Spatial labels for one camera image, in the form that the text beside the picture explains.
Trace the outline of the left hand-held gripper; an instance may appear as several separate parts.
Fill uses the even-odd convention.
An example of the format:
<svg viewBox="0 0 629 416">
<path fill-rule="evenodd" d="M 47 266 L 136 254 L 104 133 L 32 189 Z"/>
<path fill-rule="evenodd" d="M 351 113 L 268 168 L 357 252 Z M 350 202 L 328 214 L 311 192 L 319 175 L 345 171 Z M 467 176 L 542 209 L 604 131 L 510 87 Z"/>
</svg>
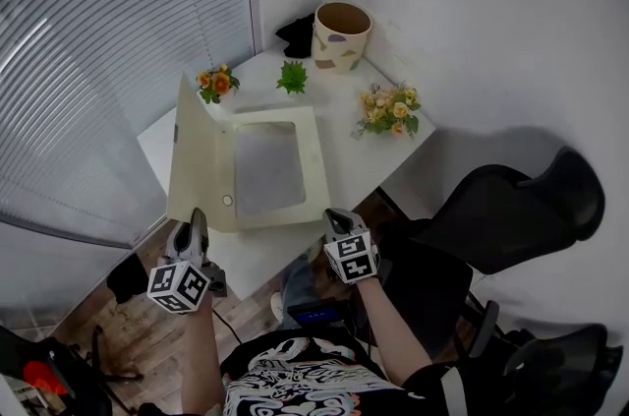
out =
<svg viewBox="0 0 629 416">
<path fill-rule="evenodd" d="M 227 295 L 225 272 L 207 256 L 205 214 L 195 208 L 191 222 L 178 222 L 170 233 L 164 255 L 149 274 L 147 296 L 172 314 L 199 309 L 206 293 Z"/>
</svg>

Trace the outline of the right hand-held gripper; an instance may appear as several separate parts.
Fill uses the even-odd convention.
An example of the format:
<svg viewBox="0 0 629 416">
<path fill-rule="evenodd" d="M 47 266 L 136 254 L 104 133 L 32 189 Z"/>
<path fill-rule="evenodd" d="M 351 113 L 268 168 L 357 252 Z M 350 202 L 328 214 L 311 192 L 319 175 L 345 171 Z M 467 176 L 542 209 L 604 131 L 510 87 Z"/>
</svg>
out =
<svg viewBox="0 0 629 416">
<path fill-rule="evenodd" d="M 376 276 L 379 251 L 365 221 L 353 211 L 334 208 L 327 208 L 322 219 L 325 238 L 339 239 L 323 246 L 336 275 L 346 284 Z"/>
</svg>

